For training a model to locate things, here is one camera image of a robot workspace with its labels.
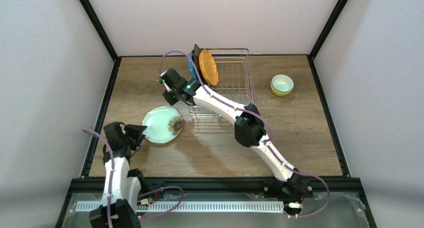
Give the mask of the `blue polka dot plate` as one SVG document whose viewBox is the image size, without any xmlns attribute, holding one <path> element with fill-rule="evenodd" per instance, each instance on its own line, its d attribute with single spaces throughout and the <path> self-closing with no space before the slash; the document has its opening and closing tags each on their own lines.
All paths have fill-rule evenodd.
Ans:
<svg viewBox="0 0 424 228">
<path fill-rule="evenodd" d="M 191 77 L 194 78 L 194 79 L 196 79 L 197 76 L 196 76 L 194 65 L 192 63 L 192 62 L 195 61 L 194 50 L 192 50 L 189 53 L 189 55 L 190 55 L 191 61 L 188 61 L 188 69 L 189 69 L 189 72 L 190 72 Z"/>
</svg>

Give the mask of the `pale green flower plate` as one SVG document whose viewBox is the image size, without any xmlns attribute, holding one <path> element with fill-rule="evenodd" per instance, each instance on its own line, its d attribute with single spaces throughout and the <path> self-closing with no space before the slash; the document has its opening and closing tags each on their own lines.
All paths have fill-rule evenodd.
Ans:
<svg viewBox="0 0 424 228">
<path fill-rule="evenodd" d="M 184 120 L 175 108 L 161 106 L 149 111 L 143 118 L 142 125 L 146 126 L 143 134 L 149 142 L 166 144 L 181 133 Z"/>
</svg>

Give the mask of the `orange polka dot plate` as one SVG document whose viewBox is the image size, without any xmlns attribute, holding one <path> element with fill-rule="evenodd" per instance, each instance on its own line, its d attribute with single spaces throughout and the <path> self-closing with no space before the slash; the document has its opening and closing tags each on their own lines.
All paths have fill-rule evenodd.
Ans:
<svg viewBox="0 0 424 228">
<path fill-rule="evenodd" d="M 217 86 L 219 83 L 219 73 L 214 57 L 209 50 L 203 49 L 200 52 L 199 67 L 204 80 L 210 86 Z"/>
</svg>

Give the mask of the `black floral square plate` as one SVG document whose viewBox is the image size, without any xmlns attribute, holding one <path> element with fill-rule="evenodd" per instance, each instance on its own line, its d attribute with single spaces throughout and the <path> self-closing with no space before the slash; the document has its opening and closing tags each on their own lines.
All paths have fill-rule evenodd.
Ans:
<svg viewBox="0 0 424 228">
<path fill-rule="evenodd" d="M 204 84 L 206 84 L 206 80 L 202 74 L 202 71 L 200 69 L 200 54 L 202 52 L 202 49 L 195 43 L 194 44 L 194 48 L 193 48 L 193 55 L 194 55 L 194 62 L 195 62 L 195 66 L 196 66 L 196 70 L 199 74 L 199 78 L 202 80 L 202 82 Z"/>
</svg>

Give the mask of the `metal wire dish rack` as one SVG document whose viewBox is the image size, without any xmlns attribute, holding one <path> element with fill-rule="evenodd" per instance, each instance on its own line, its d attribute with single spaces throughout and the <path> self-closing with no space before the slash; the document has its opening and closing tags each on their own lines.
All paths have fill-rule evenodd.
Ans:
<svg viewBox="0 0 424 228">
<path fill-rule="evenodd" d="M 235 96 L 244 94 L 256 103 L 252 62 L 247 48 L 208 48 L 219 75 L 217 86 L 204 83 L 218 94 Z"/>
</svg>

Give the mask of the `yellow green bowl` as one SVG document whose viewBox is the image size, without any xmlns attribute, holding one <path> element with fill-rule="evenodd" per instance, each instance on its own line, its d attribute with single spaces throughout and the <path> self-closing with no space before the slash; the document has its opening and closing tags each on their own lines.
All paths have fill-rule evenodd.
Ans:
<svg viewBox="0 0 424 228">
<path fill-rule="evenodd" d="M 270 83 L 271 92 L 279 97 L 286 96 L 290 94 L 294 88 L 294 85 L 291 83 Z"/>
</svg>

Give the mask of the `pale green glass bowl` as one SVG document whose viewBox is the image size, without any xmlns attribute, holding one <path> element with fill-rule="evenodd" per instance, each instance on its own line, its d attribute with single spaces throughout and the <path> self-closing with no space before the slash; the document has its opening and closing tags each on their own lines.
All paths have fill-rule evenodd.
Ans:
<svg viewBox="0 0 424 228">
<path fill-rule="evenodd" d="M 277 84 L 277 83 L 286 83 L 286 84 L 293 84 L 294 85 L 294 82 L 293 82 L 293 80 L 289 77 L 289 76 L 287 76 L 287 75 L 284 75 L 284 74 L 277 74 L 277 75 L 275 75 L 272 79 L 271 79 L 271 82 L 270 83 L 273 83 L 273 84 Z"/>
</svg>

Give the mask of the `small clear plastic cup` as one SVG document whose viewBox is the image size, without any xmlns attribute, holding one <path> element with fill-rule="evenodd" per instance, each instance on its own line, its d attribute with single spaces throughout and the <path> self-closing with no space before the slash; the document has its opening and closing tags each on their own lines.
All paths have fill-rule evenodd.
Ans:
<svg viewBox="0 0 424 228">
<path fill-rule="evenodd" d="M 230 94 L 221 94 L 222 97 L 224 97 L 225 99 L 228 99 L 229 101 L 233 102 L 234 98 L 232 95 Z"/>
</svg>

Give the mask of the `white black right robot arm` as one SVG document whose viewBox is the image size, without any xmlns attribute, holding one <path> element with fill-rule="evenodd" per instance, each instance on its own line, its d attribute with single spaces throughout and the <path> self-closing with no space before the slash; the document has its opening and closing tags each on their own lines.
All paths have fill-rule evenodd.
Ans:
<svg viewBox="0 0 424 228">
<path fill-rule="evenodd" d="M 290 164 L 272 143 L 273 133 L 266 131 L 267 122 L 258 108 L 250 103 L 243 105 L 229 100 L 205 86 L 195 78 L 187 81 L 171 68 L 159 74 L 158 82 L 164 84 L 164 98 L 170 105 L 182 101 L 187 105 L 200 105 L 226 119 L 234 127 L 234 138 L 253 149 L 269 166 L 275 178 L 296 188 L 302 179 L 300 172 Z"/>
</svg>

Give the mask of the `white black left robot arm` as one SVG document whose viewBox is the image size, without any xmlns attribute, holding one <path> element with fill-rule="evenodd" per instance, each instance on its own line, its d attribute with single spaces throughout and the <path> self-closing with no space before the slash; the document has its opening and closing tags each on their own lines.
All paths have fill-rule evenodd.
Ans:
<svg viewBox="0 0 424 228">
<path fill-rule="evenodd" d="M 142 172 L 130 168 L 132 152 L 145 138 L 145 125 L 116 121 L 104 126 L 104 135 L 84 129 L 84 132 L 103 141 L 102 162 L 106 176 L 100 205 L 89 213 L 93 228 L 139 228 L 137 203 L 147 184 Z"/>
</svg>

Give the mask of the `black aluminium frame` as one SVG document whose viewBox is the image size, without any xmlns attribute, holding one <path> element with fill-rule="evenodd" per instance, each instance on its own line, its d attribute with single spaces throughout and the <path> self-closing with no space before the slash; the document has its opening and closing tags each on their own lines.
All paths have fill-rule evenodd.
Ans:
<svg viewBox="0 0 424 228">
<path fill-rule="evenodd" d="M 104 123 L 107 108 L 112 96 L 113 88 L 115 86 L 116 78 L 118 75 L 119 67 L 121 65 L 122 56 L 117 55 L 113 45 L 106 34 L 93 6 L 89 0 L 79 0 L 85 12 L 87 13 L 91 23 L 96 29 L 100 39 L 102 40 L 106 50 L 113 60 L 113 68 L 107 83 L 106 91 L 103 97 L 100 111 L 97 117 L 97 121 L 94 127 L 96 132 L 100 131 L 101 125 Z M 368 200 L 366 198 L 363 185 L 359 178 L 351 177 L 351 172 L 348 168 L 348 163 L 345 154 L 340 143 L 340 139 L 331 116 L 331 112 L 322 88 L 322 84 L 314 63 L 314 59 L 319 53 L 323 46 L 326 38 L 330 34 L 331 29 L 336 23 L 340 16 L 343 8 L 347 4 L 348 0 L 338 0 L 334 9 L 332 10 L 323 30 L 321 31 L 316 43 L 314 44 L 310 54 L 306 56 L 309 67 L 314 79 L 316 90 L 318 92 L 321 105 L 326 117 L 326 121 L 329 127 L 331 138 L 334 144 L 335 151 L 337 153 L 338 161 L 342 170 L 341 176 L 325 176 L 323 180 L 327 183 L 330 192 L 341 193 L 341 192 L 356 192 L 359 197 L 359 204 L 365 215 L 365 223 L 370 228 L 375 228 L 375 223 L 371 208 L 369 207 Z M 104 183 L 104 177 L 91 177 L 89 172 L 92 167 L 95 154 L 95 146 L 98 144 L 98 138 L 92 138 L 89 143 L 87 155 L 82 167 L 82 172 L 79 178 L 71 180 L 70 187 L 68 189 L 66 198 L 64 200 L 63 207 L 59 214 L 56 227 L 62 228 L 64 223 L 67 221 L 66 213 L 70 208 L 71 198 L 73 194 L 82 193 L 99 193 L 101 184 Z M 264 188 L 266 184 L 270 184 L 273 178 L 270 176 L 264 177 L 212 177 L 212 178 L 199 178 L 199 177 L 148 177 L 146 181 L 149 185 L 153 185 L 154 182 L 171 182 L 184 189 L 186 193 L 209 193 L 209 194 L 235 194 L 240 192 L 253 193 L 259 192 L 260 188 Z"/>
</svg>

